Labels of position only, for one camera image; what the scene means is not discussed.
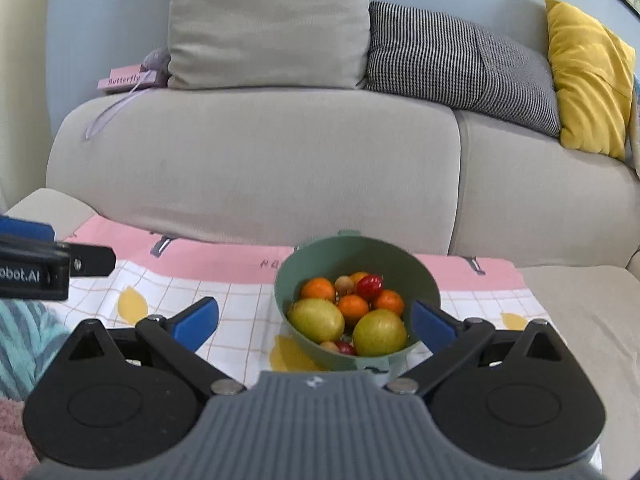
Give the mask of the pink butterfly book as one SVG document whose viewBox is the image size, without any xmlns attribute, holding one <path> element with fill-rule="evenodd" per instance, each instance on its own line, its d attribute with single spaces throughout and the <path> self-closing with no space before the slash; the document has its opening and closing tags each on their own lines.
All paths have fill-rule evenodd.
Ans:
<svg viewBox="0 0 640 480">
<path fill-rule="evenodd" d="M 147 70 L 142 64 L 112 68 L 106 78 L 98 81 L 96 88 L 102 91 L 131 90 L 142 84 L 154 84 L 157 75 L 156 70 Z"/>
</svg>

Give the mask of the beige cushion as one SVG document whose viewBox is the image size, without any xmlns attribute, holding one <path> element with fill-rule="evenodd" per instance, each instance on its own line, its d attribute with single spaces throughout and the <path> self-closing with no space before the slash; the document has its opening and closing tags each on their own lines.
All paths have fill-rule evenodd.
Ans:
<svg viewBox="0 0 640 480">
<path fill-rule="evenodd" d="M 355 89 L 370 0 L 170 0 L 170 88 Z"/>
</svg>

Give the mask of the small tan fruit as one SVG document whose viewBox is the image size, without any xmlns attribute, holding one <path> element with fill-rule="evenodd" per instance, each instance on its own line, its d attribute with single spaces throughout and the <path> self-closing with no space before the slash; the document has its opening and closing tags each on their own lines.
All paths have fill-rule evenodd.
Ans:
<svg viewBox="0 0 640 480">
<path fill-rule="evenodd" d="M 334 341 L 322 341 L 320 347 L 329 352 L 340 353 L 340 348 Z"/>
</svg>

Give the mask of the orange mandarin back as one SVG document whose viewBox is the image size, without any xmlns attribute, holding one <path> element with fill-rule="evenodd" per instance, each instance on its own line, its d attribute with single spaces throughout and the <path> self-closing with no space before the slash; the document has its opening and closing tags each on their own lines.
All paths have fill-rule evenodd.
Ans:
<svg viewBox="0 0 640 480">
<path fill-rule="evenodd" d="M 349 326 L 355 326 L 370 311 L 368 302 L 355 294 L 341 297 L 337 301 L 337 307 L 344 316 L 345 324 Z"/>
</svg>

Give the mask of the red cherry tomato fruit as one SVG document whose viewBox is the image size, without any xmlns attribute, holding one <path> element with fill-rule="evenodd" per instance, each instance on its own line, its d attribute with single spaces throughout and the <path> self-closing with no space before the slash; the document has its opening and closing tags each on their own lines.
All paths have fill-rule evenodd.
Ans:
<svg viewBox="0 0 640 480">
<path fill-rule="evenodd" d="M 381 275 L 367 274 L 356 285 L 356 294 L 367 302 L 372 302 L 384 292 L 384 280 Z"/>
</svg>

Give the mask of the beige sofa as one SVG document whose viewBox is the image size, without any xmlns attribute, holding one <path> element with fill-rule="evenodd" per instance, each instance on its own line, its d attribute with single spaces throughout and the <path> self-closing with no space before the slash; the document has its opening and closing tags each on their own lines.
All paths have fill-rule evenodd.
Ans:
<svg viewBox="0 0 640 480">
<path fill-rule="evenodd" d="M 357 230 L 513 262 L 602 396 L 604 471 L 639 467 L 639 180 L 487 116 L 367 91 L 154 90 L 93 136 L 66 116 L 46 183 L 10 215 L 66 237 L 94 214 L 210 242 Z"/>
</svg>

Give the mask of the green colander bowl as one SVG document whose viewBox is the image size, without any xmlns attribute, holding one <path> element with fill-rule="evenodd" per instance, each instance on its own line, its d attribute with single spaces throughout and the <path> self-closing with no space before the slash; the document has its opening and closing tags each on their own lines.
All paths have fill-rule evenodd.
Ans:
<svg viewBox="0 0 640 480">
<path fill-rule="evenodd" d="M 325 370 L 397 376 L 419 337 L 413 306 L 440 307 L 427 266 L 393 244 L 341 233 L 294 249 L 280 266 L 274 299 L 302 351 Z"/>
</svg>

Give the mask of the small red fruit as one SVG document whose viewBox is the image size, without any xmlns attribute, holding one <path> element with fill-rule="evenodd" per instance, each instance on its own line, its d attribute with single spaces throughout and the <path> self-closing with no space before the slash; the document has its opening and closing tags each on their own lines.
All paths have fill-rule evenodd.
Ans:
<svg viewBox="0 0 640 480">
<path fill-rule="evenodd" d="M 335 343 L 339 352 L 346 354 L 346 356 L 356 356 L 357 351 L 355 347 L 349 342 L 339 340 Z"/>
</svg>

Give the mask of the small beige round fruit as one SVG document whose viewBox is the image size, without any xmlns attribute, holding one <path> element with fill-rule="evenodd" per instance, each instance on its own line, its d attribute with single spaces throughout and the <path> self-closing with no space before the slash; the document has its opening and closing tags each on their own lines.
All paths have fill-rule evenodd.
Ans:
<svg viewBox="0 0 640 480">
<path fill-rule="evenodd" d="M 354 292 L 355 284 L 349 275 L 341 275 L 335 280 L 334 288 L 337 296 L 343 297 Z"/>
</svg>

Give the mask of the orange mandarin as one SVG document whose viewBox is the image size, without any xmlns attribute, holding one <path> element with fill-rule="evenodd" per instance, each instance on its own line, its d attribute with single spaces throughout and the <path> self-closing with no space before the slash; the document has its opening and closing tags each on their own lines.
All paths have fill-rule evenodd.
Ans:
<svg viewBox="0 0 640 480">
<path fill-rule="evenodd" d="M 300 299 L 322 299 L 334 302 L 336 298 L 336 290 L 334 284 L 327 278 L 312 278 L 300 289 Z"/>
<path fill-rule="evenodd" d="M 345 324 L 349 326 L 355 326 L 370 311 L 368 302 L 355 294 L 341 297 L 337 301 L 337 307 L 344 316 Z"/>
<path fill-rule="evenodd" d="M 383 289 L 382 292 L 372 301 L 375 310 L 386 310 L 393 312 L 400 318 L 405 311 L 405 301 L 402 297 L 391 289 Z"/>
<path fill-rule="evenodd" d="M 357 285 L 360 280 L 362 280 L 363 278 L 365 278 L 368 275 L 369 275 L 368 272 L 360 271 L 360 272 L 356 272 L 356 273 L 352 274 L 349 278 L 352 280 L 352 284 Z"/>
</svg>

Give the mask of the black white houndstooth cushion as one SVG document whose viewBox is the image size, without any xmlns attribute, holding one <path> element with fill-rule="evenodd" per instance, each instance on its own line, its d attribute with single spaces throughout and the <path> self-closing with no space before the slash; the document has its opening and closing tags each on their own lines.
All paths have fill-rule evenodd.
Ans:
<svg viewBox="0 0 640 480">
<path fill-rule="evenodd" d="M 369 11 L 368 90 L 560 135 L 551 68 L 539 52 L 447 13 L 383 1 Z"/>
</svg>

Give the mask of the teal striped cloth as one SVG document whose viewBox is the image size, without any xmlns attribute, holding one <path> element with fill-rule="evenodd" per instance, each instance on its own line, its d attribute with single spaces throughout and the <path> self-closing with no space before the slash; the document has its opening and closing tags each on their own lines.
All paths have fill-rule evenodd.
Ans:
<svg viewBox="0 0 640 480">
<path fill-rule="evenodd" d="M 68 336 L 70 330 L 41 302 L 2 299 L 2 399 L 25 401 L 58 355 Z"/>
</svg>

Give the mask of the yellow-green pear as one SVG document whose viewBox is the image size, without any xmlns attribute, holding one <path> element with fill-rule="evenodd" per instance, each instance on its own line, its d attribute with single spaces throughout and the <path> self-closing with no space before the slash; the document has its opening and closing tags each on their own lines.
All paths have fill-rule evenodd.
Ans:
<svg viewBox="0 0 640 480">
<path fill-rule="evenodd" d="M 408 333 L 402 319 L 389 310 L 373 310 L 352 331 L 358 356 L 387 356 L 406 348 Z"/>
</svg>

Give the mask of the purple plush pouch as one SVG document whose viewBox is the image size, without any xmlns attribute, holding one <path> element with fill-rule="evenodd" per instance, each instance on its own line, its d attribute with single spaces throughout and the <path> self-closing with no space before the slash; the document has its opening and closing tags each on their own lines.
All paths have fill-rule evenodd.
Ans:
<svg viewBox="0 0 640 480">
<path fill-rule="evenodd" d="M 144 58 L 141 67 L 145 72 L 155 70 L 159 74 L 167 74 L 170 59 L 171 56 L 167 48 L 158 48 Z"/>
</svg>

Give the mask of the yellow cushion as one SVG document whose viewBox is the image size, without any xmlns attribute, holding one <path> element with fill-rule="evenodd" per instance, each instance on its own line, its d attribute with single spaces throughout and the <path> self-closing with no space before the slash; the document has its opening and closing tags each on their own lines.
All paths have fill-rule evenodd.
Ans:
<svg viewBox="0 0 640 480">
<path fill-rule="evenodd" d="M 577 6 L 544 4 L 562 147 L 623 160 L 636 51 Z"/>
</svg>

